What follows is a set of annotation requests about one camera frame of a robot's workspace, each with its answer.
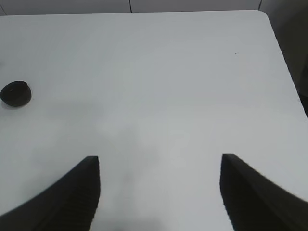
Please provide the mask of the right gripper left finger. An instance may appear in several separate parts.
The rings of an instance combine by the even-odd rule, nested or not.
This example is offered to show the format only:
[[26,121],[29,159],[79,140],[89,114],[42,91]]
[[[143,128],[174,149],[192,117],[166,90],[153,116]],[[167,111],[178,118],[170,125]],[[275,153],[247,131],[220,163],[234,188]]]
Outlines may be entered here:
[[88,231],[100,199],[100,163],[87,156],[49,188],[1,215],[2,231]]

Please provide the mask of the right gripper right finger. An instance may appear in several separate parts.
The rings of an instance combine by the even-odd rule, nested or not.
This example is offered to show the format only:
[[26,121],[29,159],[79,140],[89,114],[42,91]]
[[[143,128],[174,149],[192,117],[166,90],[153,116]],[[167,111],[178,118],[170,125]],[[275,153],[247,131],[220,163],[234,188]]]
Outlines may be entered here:
[[223,154],[219,187],[235,231],[306,231],[308,204],[234,154]]

